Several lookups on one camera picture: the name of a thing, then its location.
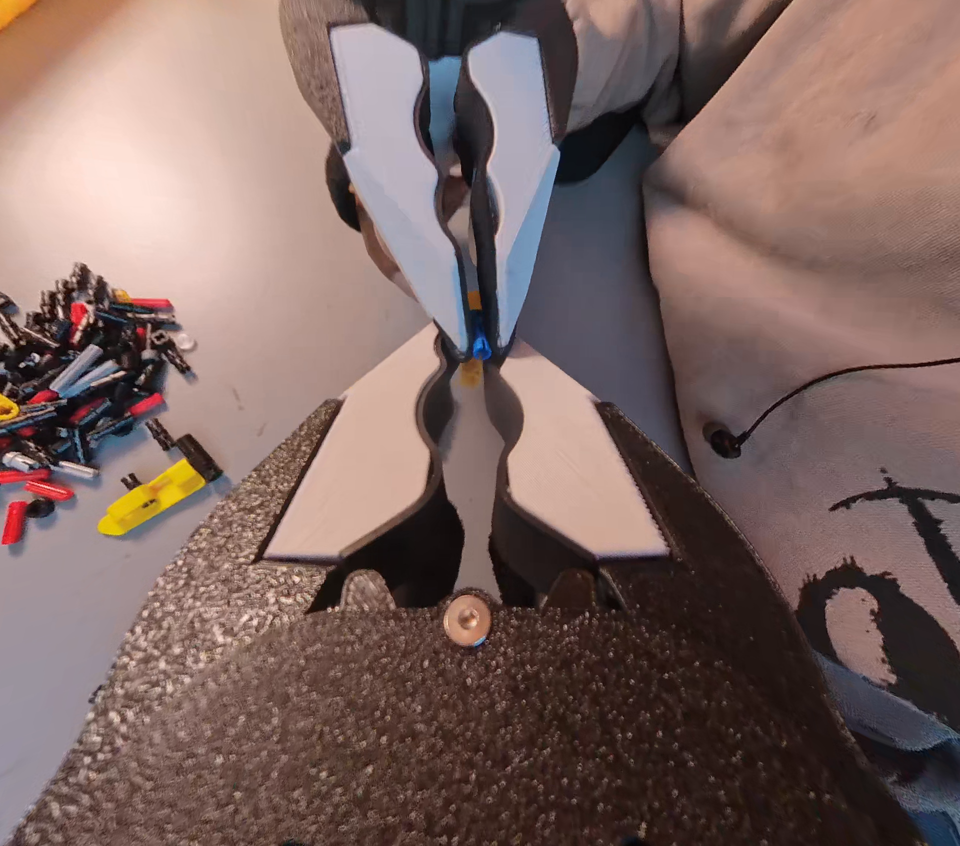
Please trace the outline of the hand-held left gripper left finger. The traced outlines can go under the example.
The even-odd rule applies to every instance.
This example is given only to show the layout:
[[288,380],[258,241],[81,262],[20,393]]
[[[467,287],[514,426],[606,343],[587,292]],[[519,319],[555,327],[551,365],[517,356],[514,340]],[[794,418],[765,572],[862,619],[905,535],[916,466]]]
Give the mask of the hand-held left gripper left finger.
[[438,327],[426,326],[349,386],[264,558],[337,565],[423,509],[443,479],[453,373]]

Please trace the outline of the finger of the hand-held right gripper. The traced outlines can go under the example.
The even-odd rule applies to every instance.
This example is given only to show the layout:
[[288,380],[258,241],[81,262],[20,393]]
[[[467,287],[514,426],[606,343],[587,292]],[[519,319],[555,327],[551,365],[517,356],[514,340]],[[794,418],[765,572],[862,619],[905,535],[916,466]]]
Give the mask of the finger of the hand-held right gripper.
[[470,312],[457,247],[439,215],[441,172],[426,147],[426,60],[372,23],[329,32],[349,147],[342,155],[361,203],[409,288],[458,356],[470,352]]
[[539,42],[500,32],[470,48],[462,58],[454,116],[466,155],[483,333],[489,348],[508,350],[560,160]]

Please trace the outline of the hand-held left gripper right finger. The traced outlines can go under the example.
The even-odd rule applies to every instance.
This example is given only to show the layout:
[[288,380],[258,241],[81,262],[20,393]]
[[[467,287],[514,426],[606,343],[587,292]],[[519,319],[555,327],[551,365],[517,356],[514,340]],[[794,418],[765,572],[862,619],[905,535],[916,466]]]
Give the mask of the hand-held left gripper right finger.
[[520,513],[601,562],[668,556],[587,387],[517,339],[486,372],[485,398],[504,445],[506,495]]

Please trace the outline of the long yellow holed beam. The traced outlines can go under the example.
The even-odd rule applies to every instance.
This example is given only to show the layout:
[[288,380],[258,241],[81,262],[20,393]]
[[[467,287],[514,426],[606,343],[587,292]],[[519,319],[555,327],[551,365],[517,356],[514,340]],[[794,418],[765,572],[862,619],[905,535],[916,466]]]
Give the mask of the long yellow holed beam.
[[481,294],[478,289],[467,292],[468,310],[473,329],[470,357],[460,367],[460,382],[466,389],[475,389],[482,383],[484,364],[492,356],[492,348],[487,338]]

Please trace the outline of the grey desk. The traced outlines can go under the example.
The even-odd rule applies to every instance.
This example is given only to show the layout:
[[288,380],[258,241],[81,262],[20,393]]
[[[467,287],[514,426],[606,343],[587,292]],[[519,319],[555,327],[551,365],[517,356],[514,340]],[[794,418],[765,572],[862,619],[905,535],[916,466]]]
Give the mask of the grey desk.
[[126,539],[97,532],[144,432],[2,548],[2,839],[77,738],[167,564],[220,497],[426,325],[330,204],[329,139],[290,71],[278,0],[40,0],[2,32],[2,291],[23,309],[84,262],[173,301],[196,381],[170,432],[224,477]]

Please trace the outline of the person's right hand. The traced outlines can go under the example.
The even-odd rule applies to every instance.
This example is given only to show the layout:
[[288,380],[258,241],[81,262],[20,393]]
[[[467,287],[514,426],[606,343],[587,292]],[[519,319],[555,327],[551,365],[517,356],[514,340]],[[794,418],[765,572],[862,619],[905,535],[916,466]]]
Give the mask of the person's right hand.
[[361,237],[369,258],[379,272],[384,276],[384,278],[397,287],[404,295],[420,304],[421,301],[414,289],[411,287],[406,276],[404,276],[401,266],[397,263],[392,253],[385,245],[382,237],[380,236],[378,227],[367,213],[366,207],[363,204],[354,183],[350,182],[347,189],[353,200],[359,231],[361,233]]

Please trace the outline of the yellow piece with black pins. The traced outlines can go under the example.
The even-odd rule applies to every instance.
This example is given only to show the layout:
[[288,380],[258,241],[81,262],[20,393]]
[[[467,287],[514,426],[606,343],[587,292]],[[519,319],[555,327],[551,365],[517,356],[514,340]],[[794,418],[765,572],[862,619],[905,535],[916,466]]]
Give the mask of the yellow piece with black pins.
[[173,438],[160,420],[146,428],[163,452],[178,459],[154,479],[141,482],[134,474],[122,479],[126,493],[110,504],[98,522],[98,532],[121,537],[172,509],[220,480],[224,471],[191,434]]

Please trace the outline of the pile of small building pins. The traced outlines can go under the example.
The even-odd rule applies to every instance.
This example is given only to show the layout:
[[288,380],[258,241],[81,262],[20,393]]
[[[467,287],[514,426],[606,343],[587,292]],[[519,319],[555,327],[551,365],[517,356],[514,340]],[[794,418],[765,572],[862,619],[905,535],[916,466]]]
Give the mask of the pile of small building pins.
[[113,286],[88,264],[40,292],[22,311],[2,293],[2,546],[97,482],[100,454],[166,407],[166,376],[193,380],[197,342],[174,302]]

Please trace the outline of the person's beige sweatshirt torso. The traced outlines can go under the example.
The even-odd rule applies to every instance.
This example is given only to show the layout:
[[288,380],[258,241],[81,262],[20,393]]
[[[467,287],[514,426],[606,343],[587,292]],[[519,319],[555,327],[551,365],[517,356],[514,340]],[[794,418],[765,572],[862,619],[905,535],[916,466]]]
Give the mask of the person's beige sweatshirt torso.
[[958,822],[958,0],[794,0],[648,175],[703,488]]

